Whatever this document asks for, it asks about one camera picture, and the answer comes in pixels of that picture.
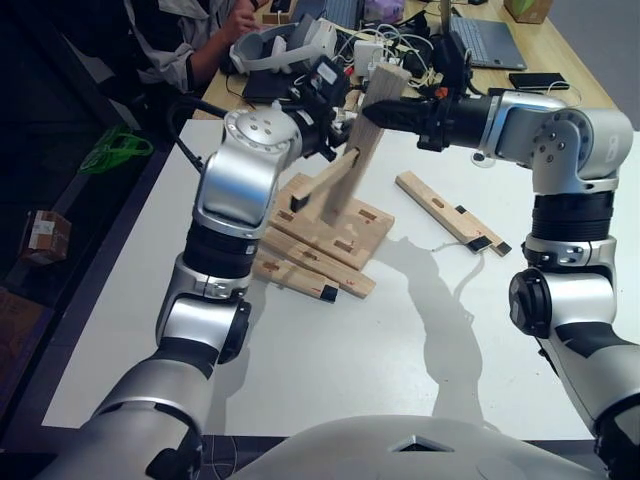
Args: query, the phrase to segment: hand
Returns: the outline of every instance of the hand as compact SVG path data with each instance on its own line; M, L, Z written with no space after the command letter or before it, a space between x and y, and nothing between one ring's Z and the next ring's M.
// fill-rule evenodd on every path
M249 9L234 7L222 26L224 38L229 45L235 43L244 34L255 30L258 30L258 24L253 17L253 7Z

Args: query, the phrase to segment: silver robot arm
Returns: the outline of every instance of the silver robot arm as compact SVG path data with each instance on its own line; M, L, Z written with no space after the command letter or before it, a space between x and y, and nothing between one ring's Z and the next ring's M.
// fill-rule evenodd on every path
M611 477L637 475L640 347L612 329L616 240L609 235L618 169L633 142L627 117L518 92L381 102L365 114L420 134L419 148L477 148L532 171L533 228L523 244L530 268L512 280L511 319L537 339Z
M118 381L74 447L39 478L197 476L214 369L242 348L251 312L244 296L278 177L301 157L333 153L333 107L344 102L347 80L341 70L325 78L332 65L318 61L319 77L293 92L299 104L288 113L274 106L225 116L221 147L202 170L185 249L158 316L158 349Z

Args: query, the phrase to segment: green object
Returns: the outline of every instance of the green object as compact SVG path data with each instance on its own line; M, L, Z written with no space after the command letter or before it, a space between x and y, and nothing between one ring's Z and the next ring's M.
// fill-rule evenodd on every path
M513 1L513 9L516 15L522 15L524 12L529 10L536 0L514 0Z
M85 157L78 173L103 173L131 157L151 155L153 145L131 132L131 128L124 124L107 130Z

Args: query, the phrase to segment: person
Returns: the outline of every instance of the person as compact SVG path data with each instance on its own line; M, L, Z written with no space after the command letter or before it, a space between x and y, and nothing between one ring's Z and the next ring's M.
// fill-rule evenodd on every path
M231 45L258 29L255 11L268 0L123 0L146 59L143 84L181 93L206 87Z

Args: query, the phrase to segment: vr headset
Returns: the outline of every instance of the vr headset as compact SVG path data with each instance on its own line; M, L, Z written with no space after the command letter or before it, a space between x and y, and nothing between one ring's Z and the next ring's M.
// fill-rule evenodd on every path
M229 57L241 74L255 70L306 73L320 56L333 57L337 39L333 24L305 15L300 23L243 35L231 46ZM271 40L271 56L263 58L264 47Z

